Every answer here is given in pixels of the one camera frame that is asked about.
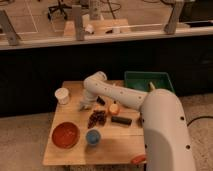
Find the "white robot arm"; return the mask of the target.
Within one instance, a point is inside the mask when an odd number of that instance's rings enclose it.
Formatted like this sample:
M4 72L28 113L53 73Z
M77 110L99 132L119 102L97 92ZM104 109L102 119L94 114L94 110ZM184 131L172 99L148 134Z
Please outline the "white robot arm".
M173 92L162 88L145 92L112 85L102 71L85 78L83 87L81 109L103 95L142 114L146 171L196 171L183 106Z

